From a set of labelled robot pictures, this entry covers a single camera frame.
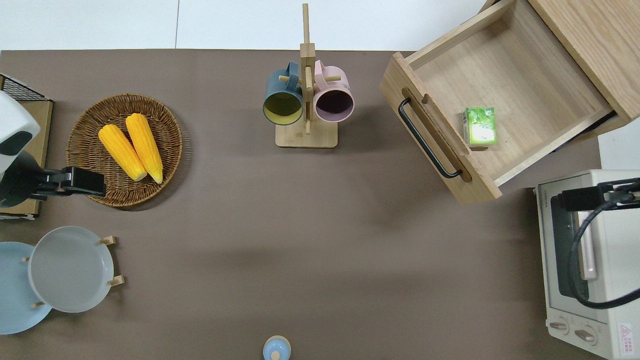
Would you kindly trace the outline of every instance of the mug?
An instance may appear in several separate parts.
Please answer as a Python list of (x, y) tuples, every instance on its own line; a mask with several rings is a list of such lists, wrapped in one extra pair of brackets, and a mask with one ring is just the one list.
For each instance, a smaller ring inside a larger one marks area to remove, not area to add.
[[(340, 80), (327, 82), (325, 78), (329, 76), (340, 76)], [(328, 122), (339, 122), (348, 118), (353, 113), (353, 96), (344, 71), (339, 67), (324, 66), (322, 61), (317, 60), (314, 77), (316, 115)]]
[[(286, 69), (272, 72), (267, 80), (267, 93), (262, 103), (262, 112), (276, 125), (290, 125), (302, 117), (299, 71), (300, 66), (290, 61)], [(280, 76), (288, 76), (289, 80), (280, 81)]]

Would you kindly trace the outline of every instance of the corn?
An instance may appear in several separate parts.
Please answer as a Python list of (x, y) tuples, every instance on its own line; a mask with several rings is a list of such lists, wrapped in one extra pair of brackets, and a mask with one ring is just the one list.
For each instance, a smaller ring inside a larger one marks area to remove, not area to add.
[(160, 159), (160, 152), (158, 152), (158, 146), (151, 133), (151, 128), (149, 128), (147, 118), (142, 114), (133, 113), (127, 117), (126, 123), (133, 147), (136, 148), (142, 165), (154, 178), (154, 181), (161, 184), (162, 159)]
[(133, 181), (142, 180), (147, 176), (147, 171), (136, 151), (117, 126), (105, 125), (98, 131), (98, 137), (113, 159)]

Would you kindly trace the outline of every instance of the juice box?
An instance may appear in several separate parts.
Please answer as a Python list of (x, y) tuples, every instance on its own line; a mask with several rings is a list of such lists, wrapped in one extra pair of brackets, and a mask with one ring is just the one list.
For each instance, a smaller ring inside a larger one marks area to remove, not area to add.
[(486, 150), (498, 142), (493, 108), (466, 108), (462, 124), (465, 141), (472, 150)]

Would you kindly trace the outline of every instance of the oven window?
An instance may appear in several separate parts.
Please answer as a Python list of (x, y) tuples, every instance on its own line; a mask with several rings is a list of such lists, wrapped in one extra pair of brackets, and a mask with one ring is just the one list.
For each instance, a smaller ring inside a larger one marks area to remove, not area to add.
[[(570, 211), (560, 207), (558, 196), (551, 198), (551, 217), (554, 225), (554, 242), (556, 243), (556, 270), (558, 277), (558, 288), (560, 294), (573, 298), (569, 289), (569, 281), (567, 280), (567, 260), (571, 243), (575, 235), (574, 229), (580, 224), (576, 224), (573, 214)], [(575, 281), (578, 292), (585, 298), (589, 298), (589, 287), (587, 281), (580, 277), (580, 268), (578, 259), (574, 261), (573, 280)]]

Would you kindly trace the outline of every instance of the warning label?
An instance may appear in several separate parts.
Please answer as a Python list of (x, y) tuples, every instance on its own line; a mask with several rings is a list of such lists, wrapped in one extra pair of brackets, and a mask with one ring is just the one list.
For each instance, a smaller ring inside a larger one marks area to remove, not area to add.
[(620, 324), (620, 343), (622, 345), (622, 354), (634, 354), (634, 335), (630, 323)]

